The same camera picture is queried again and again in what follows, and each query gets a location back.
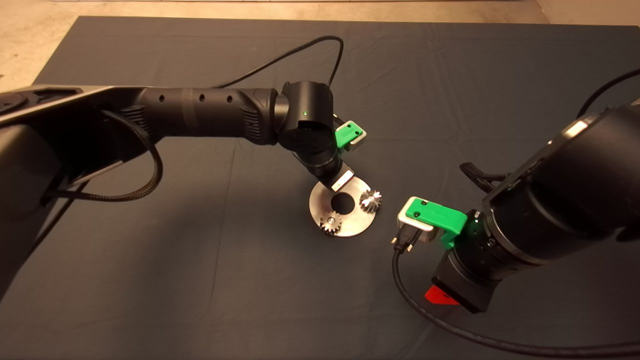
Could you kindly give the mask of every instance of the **spur gear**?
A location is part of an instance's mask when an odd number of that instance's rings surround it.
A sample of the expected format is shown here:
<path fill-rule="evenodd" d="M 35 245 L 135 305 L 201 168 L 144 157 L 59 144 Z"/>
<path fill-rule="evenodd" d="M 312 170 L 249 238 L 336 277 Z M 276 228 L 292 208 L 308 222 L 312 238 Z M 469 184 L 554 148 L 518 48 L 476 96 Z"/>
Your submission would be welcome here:
<path fill-rule="evenodd" d="M 367 213 L 375 213 L 382 204 L 382 194 L 376 190 L 367 190 L 360 196 L 360 207 Z"/>
<path fill-rule="evenodd" d="M 342 217 L 340 214 L 332 211 L 320 218 L 320 228 L 329 235 L 334 235 L 340 231 L 342 226 Z"/>

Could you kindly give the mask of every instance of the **green 3d-printed part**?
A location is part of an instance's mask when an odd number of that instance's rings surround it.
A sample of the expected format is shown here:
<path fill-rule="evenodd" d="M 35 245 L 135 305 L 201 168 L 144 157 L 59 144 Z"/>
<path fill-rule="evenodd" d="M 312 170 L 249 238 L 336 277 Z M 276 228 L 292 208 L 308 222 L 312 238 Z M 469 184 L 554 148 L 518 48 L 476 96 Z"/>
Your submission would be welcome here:
<path fill-rule="evenodd" d="M 353 121 L 346 123 L 346 126 L 340 127 L 335 132 L 335 140 L 338 143 L 338 149 L 343 149 L 345 145 L 362 135 L 363 131 L 358 124 Z"/>
<path fill-rule="evenodd" d="M 464 213 L 423 199 L 415 199 L 407 208 L 406 216 L 443 229 L 441 239 L 447 249 L 453 248 L 453 239 L 460 235 L 467 222 Z"/>

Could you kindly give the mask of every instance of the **black cable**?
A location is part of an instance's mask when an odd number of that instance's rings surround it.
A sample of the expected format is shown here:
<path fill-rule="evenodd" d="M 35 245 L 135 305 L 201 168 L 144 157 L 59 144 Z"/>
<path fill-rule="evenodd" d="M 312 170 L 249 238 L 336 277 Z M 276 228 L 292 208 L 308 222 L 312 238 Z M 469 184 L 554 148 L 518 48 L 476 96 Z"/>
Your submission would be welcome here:
<path fill-rule="evenodd" d="M 631 70 L 630 72 L 626 74 L 622 74 L 617 78 L 611 80 L 610 82 L 602 85 L 598 90 L 596 90 L 593 94 L 591 94 L 591 96 L 589 96 L 589 99 L 587 99 L 587 101 L 584 102 L 584 104 L 580 108 L 580 111 L 578 111 L 578 115 L 575 118 L 577 119 L 584 116 L 584 114 L 587 112 L 587 110 L 589 110 L 593 102 L 596 101 L 596 99 L 599 98 L 602 94 L 604 94 L 605 91 L 623 82 L 624 80 L 628 80 L 638 75 L 640 75 L 640 69 Z"/>
<path fill-rule="evenodd" d="M 512 343 L 508 341 L 502 341 L 495 338 L 489 338 L 474 332 L 460 329 L 459 327 L 447 323 L 444 320 L 439 319 L 434 314 L 424 309 L 418 304 L 411 295 L 404 288 L 402 280 L 400 279 L 400 271 L 398 269 L 398 259 L 402 254 L 402 250 L 396 248 L 394 252 L 392 270 L 394 273 L 394 281 L 396 287 L 402 294 L 402 297 L 416 310 L 420 315 L 434 323 L 437 327 L 450 332 L 451 334 L 461 337 L 465 340 L 473 341 L 474 343 L 484 345 L 486 347 L 495 348 L 507 352 L 513 352 L 516 354 L 538 356 L 538 357 L 554 357 L 565 359 L 595 359 L 602 357 L 624 357 L 624 356 L 638 356 L 640 355 L 640 342 L 610 344 L 610 345 L 597 345 L 588 347 L 539 347 L 536 345 L 526 345 L 519 343 Z"/>
<path fill-rule="evenodd" d="M 482 191 L 488 193 L 491 192 L 495 186 L 491 184 L 492 181 L 504 181 L 509 174 L 487 174 L 478 169 L 473 163 L 460 164 L 460 170 L 465 174 L 477 187 Z"/>
<path fill-rule="evenodd" d="M 238 78 L 235 78 L 233 80 L 230 81 L 226 81 L 222 84 L 218 84 L 216 86 L 212 86 L 213 88 L 226 88 L 227 86 L 231 86 L 233 84 L 239 83 L 240 81 L 253 76 L 255 74 L 257 74 L 258 72 L 268 68 L 269 66 L 275 64 L 276 62 L 287 58 L 293 54 L 299 53 L 300 51 L 307 49 L 309 47 L 312 47 L 313 45 L 316 45 L 319 42 L 323 42 L 323 41 L 328 41 L 328 40 L 334 40 L 337 41 L 340 44 L 340 49 L 338 50 L 338 56 L 335 59 L 335 65 L 333 66 L 333 71 L 331 71 L 331 76 L 329 77 L 329 81 L 327 82 L 327 86 L 331 87 L 331 83 L 333 83 L 333 78 L 335 77 L 335 73 L 338 71 L 338 67 L 340 66 L 340 60 L 342 59 L 342 51 L 344 50 L 344 41 L 340 38 L 337 37 L 335 35 L 325 35 L 323 37 L 319 37 L 319 38 L 315 38 L 307 43 L 304 43 L 298 47 L 295 47 L 289 51 L 287 51 L 286 53 L 278 56 L 277 58 L 268 61 L 260 66 L 258 66 L 257 68 L 247 72 L 246 74 L 239 76 Z"/>
<path fill-rule="evenodd" d="M 81 192 L 82 190 L 84 190 L 84 188 L 86 188 L 87 185 L 89 185 L 89 181 L 90 180 L 87 180 L 85 183 L 80 184 L 80 186 L 78 186 L 74 191 L 76 193 Z M 29 251 L 29 256 L 31 256 L 31 254 L 33 254 L 33 252 L 38 248 L 38 246 L 40 246 L 40 244 L 44 241 L 44 239 L 49 235 L 51 230 L 53 230 L 54 226 L 56 226 L 56 224 L 60 221 L 62 216 L 67 212 L 67 210 L 69 210 L 69 208 L 71 207 L 71 204 L 73 204 L 74 201 L 76 201 L 74 198 L 67 199 L 67 201 L 65 201 L 65 203 L 62 205 L 60 210 L 58 210 L 58 212 L 56 213 L 56 216 L 54 216 L 51 219 L 51 221 L 47 224 L 47 226 L 44 229 L 42 229 L 42 231 L 40 231 L 38 238 L 36 239 L 36 241 L 33 243 L 33 246 L 31 247 L 31 251 Z"/>
<path fill-rule="evenodd" d="M 147 184 L 142 186 L 140 189 L 126 193 L 123 195 L 98 195 L 93 193 L 83 193 L 83 192 L 70 192 L 66 190 L 53 190 L 49 191 L 45 194 L 48 197 L 66 197 L 69 199 L 82 199 L 82 200 L 94 200 L 94 201 L 105 201 L 105 202 L 122 202 L 122 201 L 131 201 L 138 200 L 153 192 L 160 180 L 162 180 L 163 175 L 163 164 L 162 159 L 160 158 L 160 154 L 156 149 L 156 146 L 151 141 L 149 134 L 135 122 L 129 120 L 126 117 L 113 113 L 111 111 L 102 110 L 102 114 L 106 115 L 108 118 L 119 122 L 120 124 L 128 127 L 134 134 L 140 139 L 142 144 L 147 148 L 149 153 L 154 159 L 154 173 Z"/>

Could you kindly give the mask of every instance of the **dark gray mat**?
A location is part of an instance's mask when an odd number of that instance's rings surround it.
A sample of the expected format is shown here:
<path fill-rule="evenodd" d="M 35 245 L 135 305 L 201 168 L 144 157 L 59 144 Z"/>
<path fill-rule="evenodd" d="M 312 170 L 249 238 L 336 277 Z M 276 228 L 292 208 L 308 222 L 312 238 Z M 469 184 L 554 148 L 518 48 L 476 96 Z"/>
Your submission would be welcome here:
<path fill-rule="evenodd" d="M 515 359 L 415 314 L 390 273 L 411 195 L 463 211 L 482 193 L 457 169 L 513 170 L 598 86 L 638 66 L 633 27 L 81 17 L 37 83 L 208 86 L 313 37 L 344 37 L 335 112 L 369 133 L 345 159 L 381 190 L 372 227 L 327 238 L 314 180 L 279 147 L 166 139 L 166 175 L 127 204 L 76 202 L 0 304 L 3 359 Z M 245 81 L 326 81 L 323 44 Z M 596 108 L 640 96 L 640 80 Z M 146 181 L 143 156 L 88 190 Z M 490 311 L 435 308 L 468 329 L 540 345 L 637 338 L 640 243 L 599 244 L 501 284 Z M 402 258 L 421 297 L 442 249 Z"/>

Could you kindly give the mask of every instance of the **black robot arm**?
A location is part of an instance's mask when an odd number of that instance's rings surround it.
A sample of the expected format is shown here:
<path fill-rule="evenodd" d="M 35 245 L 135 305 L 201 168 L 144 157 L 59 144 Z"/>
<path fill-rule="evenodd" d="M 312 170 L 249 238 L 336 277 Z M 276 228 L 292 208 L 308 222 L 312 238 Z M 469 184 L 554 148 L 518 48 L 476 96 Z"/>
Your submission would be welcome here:
<path fill-rule="evenodd" d="M 0 94 L 0 299 L 37 246 L 51 197 L 127 199 L 80 197 L 65 188 L 147 151 L 157 155 L 154 144 L 164 137 L 215 136 L 279 143 L 337 192 L 353 176 L 340 158 L 339 122 L 328 86 L 310 81 L 287 83 L 281 94 L 269 88 L 113 86 L 34 86 Z M 157 184 L 161 162 L 155 155 Z M 133 192 L 136 198 L 155 188 L 146 187 Z"/>

